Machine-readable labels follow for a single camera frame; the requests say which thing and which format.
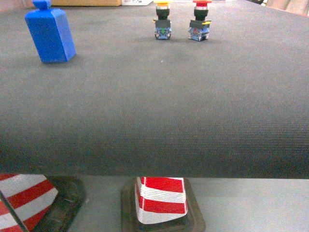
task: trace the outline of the blue wooden block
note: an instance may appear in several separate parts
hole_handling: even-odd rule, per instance
[[[43,63],[67,62],[75,54],[75,46],[66,13],[49,9],[50,0],[33,0],[38,8],[28,12],[25,20]]]

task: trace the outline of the blue block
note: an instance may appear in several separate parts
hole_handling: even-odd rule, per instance
[[[209,37],[209,32],[210,32],[209,26],[205,26],[203,29],[190,28],[189,29],[189,33],[190,33],[189,39],[196,40],[196,41],[207,40]]]
[[[154,36],[157,40],[169,40],[171,36],[171,28],[155,28]]]
[[[39,9],[30,11],[25,20],[43,63],[67,62],[75,54],[75,46],[66,13],[48,9],[50,0],[33,0]]]

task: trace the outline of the red stripe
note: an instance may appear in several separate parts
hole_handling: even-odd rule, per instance
[[[10,211],[8,208],[5,206],[3,202],[0,202],[0,216],[4,214],[8,214]]]
[[[1,232],[23,232],[19,225],[12,226],[7,229],[2,229]]]
[[[165,177],[147,177],[145,182],[145,185],[149,188],[169,192],[183,192],[183,180],[169,179]]]
[[[143,210],[161,214],[184,214],[184,203],[158,202],[144,199]]]
[[[47,210],[49,207],[46,209],[42,210],[41,212],[37,213],[36,215],[28,218],[27,220],[24,221],[24,225],[28,228],[29,231],[33,230],[33,228],[39,223],[39,221],[44,217],[46,214]]]
[[[6,180],[8,178],[11,178],[13,176],[16,176],[16,174],[4,174],[4,175],[0,175],[0,181],[2,180]]]
[[[49,180],[44,180],[37,185],[28,188],[25,191],[22,191],[14,196],[7,198],[7,200],[10,202],[11,206],[16,209],[42,196],[53,187],[54,186]]]

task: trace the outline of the white box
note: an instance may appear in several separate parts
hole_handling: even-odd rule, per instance
[[[153,0],[122,0],[123,6],[147,6]]]

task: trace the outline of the floor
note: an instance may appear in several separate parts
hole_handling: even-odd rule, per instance
[[[120,232],[130,177],[80,176],[87,199],[69,232]],[[309,180],[190,178],[206,232],[308,232]]]

